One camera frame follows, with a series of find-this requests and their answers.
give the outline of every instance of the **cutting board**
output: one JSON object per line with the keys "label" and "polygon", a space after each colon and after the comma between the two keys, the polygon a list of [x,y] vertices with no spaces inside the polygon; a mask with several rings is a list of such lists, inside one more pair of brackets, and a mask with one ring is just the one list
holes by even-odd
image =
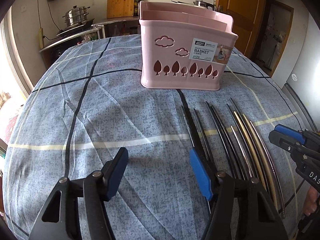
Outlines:
{"label": "cutting board", "polygon": [[133,16],[134,0],[107,0],[107,18]]}

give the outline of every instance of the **wall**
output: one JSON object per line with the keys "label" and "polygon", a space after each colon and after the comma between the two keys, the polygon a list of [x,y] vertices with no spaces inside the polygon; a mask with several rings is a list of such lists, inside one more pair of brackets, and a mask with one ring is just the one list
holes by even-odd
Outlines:
{"label": "wall", "polygon": [[[161,1],[170,2],[170,0],[144,0],[144,1]],[[179,0],[192,3],[194,0]],[[53,19],[59,28],[66,27],[64,23],[65,12],[77,6],[91,6],[88,9],[89,18],[94,18],[98,22],[106,18],[107,0],[56,0],[49,2]],[[46,0],[39,0],[40,17],[44,35],[48,38],[54,38],[58,32],[50,18],[48,5]],[[21,7],[25,7],[26,11],[21,12]],[[40,77],[46,71],[39,51],[38,30],[39,19],[37,11],[37,0],[16,0],[12,6],[12,25],[14,37],[17,43],[18,52],[20,54],[23,65],[33,85],[37,83]]]}
{"label": "wall", "polygon": [[276,0],[294,9],[290,34],[272,79],[283,87],[297,62],[306,36],[309,12],[301,0]]}
{"label": "wall", "polygon": [[320,30],[309,14],[306,39],[288,83],[308,109],[320,129]]}

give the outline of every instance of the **screw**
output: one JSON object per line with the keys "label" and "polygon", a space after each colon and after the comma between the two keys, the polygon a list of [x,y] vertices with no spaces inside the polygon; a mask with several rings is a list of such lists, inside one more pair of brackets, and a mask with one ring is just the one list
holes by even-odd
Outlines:
{"label": "screw", "polygon": [[61,179],[59,179],[60,183],[66,183],[68,181],[67,177],[62,177]]}
{"label": "screw", "polygon": [[251,178],[251,182],[253,184],[258,184],[259,183],[259,179],[258,178]]}
{"label": "screw", "polygon": [[218,175],[218,177],[223,178],[226,176],[226,173],[224,171],[218,171],[217,175]]}
{"label": "screw", "polygon": [[94,176],[94,177],[100,177],[101,174],[102,174],[101,171],[94,171],[94,172],[92,173],[92,176]]}

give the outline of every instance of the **wall socket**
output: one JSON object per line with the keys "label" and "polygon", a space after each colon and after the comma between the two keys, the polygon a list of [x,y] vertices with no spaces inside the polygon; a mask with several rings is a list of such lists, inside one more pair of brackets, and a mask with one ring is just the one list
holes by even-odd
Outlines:
{"label": "wall socket", "polygon": [[26,5],[22,5],[21,6],[21,12],[25,12],[27,10],[27,6]]}

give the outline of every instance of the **tree-shaped cutout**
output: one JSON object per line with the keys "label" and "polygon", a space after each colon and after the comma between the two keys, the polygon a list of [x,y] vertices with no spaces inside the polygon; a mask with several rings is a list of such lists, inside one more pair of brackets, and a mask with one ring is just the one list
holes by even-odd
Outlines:
{"label": "tree-shaped cutout", "polygon": [[212,76],[213,76],[213,78],[215,79],[216,76],[218,76],[218,70],[215,70],[215,71],[212,73]]}
{"label": "tree-shaped cutout", "polygon": [[156,76],[159,75],[159,72],[161,72],[162,70],[162,65],[161,62],[159,60],[157,60],[157,62],[155,63],[153,70],[156,72]]}
{"label": "tree-shaped cutout", "polygon": [[170,67],[167,65],[163,68],[163,72],[165,73],[164,75],[167,76],[168,73],[170,72]]}
{"label": "tree-shaped cutout", "polygon": [[205,70],[205,78],[208,78],[208,76],[211,75],[211,72],[212,72],[212,65],[209,65]]}
{"label": "tree-shaped cutout", "polygon": [[189,70],[191,77],[193,77],[193,74],[196,74],[196,72],[197,72],[197,63],[193,63],[190,70]]}
{"label": "tree-shaped cutout", "polygon": [[182,73],[182,77],[185,77],[185,74],[188,73],[187,67],[183,67],[182,70],[181,70],[181,73]]}
{"label": "tree-shaped cutout", "polygon": [[177,73],[179,72],[179,70],[180,70],[180,64],[178,61],[176,61],[172,66],[173,75],[177,76]]}
{"label": "tree-shaped cutout", "polygon": [[199,75],[198,77],[201,77],[201,75],[203,74],[203,72],[204,72],[204,71],[203,71],[203,68],[200,68],[199,71],[198,71],[198,75]]}

